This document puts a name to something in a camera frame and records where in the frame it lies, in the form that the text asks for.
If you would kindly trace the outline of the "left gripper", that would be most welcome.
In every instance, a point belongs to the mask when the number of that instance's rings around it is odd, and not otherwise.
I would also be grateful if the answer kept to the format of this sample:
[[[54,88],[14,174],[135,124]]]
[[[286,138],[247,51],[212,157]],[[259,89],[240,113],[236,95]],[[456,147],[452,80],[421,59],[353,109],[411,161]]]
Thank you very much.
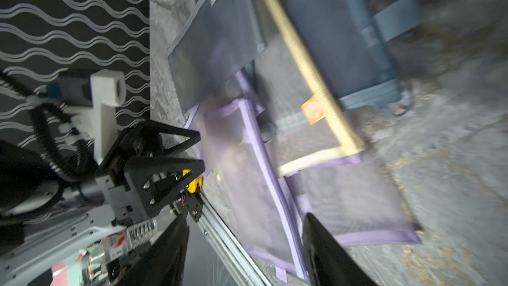
[[[185,152],[200,141],[198,131],[153,120],[120,132],[95,174],[114,213],[113,223],[130,226],[157,217],[164,207],[160,203],[172,202],[201,176],[203,160],[164,157]]]

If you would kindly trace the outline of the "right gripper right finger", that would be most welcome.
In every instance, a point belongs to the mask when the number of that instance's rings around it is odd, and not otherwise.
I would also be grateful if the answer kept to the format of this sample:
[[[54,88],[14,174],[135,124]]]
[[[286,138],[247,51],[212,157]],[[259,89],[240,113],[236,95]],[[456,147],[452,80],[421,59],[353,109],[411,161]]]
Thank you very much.
[[[311,285],[375,285],[312,214],[303,224],[304,261]]]

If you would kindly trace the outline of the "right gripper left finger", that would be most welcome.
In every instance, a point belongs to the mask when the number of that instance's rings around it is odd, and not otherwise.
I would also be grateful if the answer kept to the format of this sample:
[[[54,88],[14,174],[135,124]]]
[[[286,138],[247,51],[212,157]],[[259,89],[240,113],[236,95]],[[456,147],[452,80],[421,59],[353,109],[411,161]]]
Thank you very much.
[[[181,285],[189,242],[185,215],[178,215],[119,285]]]

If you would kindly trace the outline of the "purple trim mesh pouch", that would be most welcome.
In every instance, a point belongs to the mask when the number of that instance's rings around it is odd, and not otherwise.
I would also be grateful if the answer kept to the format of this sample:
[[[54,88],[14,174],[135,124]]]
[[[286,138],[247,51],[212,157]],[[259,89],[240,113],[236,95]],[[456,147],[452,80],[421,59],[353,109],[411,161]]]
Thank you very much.
[[[382,162],[370,151],[279,180],[299,230],[312,213],[343,247],[419,244],[416,224]]]

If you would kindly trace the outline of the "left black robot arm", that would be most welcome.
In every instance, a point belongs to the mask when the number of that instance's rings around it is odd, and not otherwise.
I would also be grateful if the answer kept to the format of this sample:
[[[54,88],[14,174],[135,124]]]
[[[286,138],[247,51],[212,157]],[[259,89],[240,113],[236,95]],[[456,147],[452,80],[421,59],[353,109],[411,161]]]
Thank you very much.
[[[108,226],[139,225],[185,196],[205,171],[183,158],[197,131],[143,120],[116,129],[125,100],[119,71],[69,70],[37,93],[13,76],[2,87],[29,104],[40,153],[1,143],[1,239],[25,241],[25,227],[70,209],[108,207]]]

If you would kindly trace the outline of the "yellow trim pouch rear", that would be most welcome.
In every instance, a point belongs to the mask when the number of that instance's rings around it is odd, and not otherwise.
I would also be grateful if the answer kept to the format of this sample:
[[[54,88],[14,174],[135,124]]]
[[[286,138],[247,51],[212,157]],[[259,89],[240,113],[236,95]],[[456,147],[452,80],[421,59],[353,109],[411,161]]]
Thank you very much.
[[[267,150],[278,176],[358,156],[351,127],[279,0],[257,0],[267,48],[255,60],[259,95],[275,125]]]

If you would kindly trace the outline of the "blue trim pouch rear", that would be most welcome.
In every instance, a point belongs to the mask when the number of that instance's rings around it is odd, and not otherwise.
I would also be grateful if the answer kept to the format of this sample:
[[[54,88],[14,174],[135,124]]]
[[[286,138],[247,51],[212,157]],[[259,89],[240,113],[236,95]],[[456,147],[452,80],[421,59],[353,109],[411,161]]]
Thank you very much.
[[[196,0],[168,50],[182,113],[254,61],[266,46],[253,0]]]

